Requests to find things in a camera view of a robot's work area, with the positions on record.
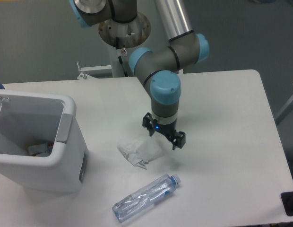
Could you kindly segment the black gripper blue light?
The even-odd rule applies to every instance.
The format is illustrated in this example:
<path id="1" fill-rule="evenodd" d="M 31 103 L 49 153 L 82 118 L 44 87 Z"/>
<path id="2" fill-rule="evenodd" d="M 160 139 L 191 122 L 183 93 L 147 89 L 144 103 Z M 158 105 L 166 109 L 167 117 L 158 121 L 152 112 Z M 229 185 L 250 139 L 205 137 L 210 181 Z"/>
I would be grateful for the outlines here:
<path id="1" fill-rule="evenodd" d="M 153 118 L 151 113 L 146 113 L 143 117 L 142 126 L 149 132 L 152 137 L 155 132 L 164 135 L 169 142 L 172 143 L 172 149 L 182 148 L 186 143 L 186 134 L 182 131 L 176 131 L 177 120 L 170 124 L 160 124 L 156 118 Z"/>

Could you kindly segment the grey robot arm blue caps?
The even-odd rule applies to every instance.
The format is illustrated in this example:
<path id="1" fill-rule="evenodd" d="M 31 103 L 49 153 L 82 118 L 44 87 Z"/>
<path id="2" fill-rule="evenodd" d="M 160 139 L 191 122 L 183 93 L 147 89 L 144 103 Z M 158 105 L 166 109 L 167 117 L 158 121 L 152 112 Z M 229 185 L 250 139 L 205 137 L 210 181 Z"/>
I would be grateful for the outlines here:
<path id="1" fill-rule="evenodd" d="M 98 25 L 102 40 L 114 48 L 113 75 L 121 70 L 121 76 L 137 77 L 148 93 L 152 111 L 143 117 L 143 127 L 182 148 L 185 133 L 176 130 L 181 95 L 177 72 L 209 56 L 208 41 L 194 32 L 184 1 L 155 2 L 169 42 L 160 52 L 145 46 L 151 26 L 135 0 L 72 0 L 70 5 L 82 27 Z"/>

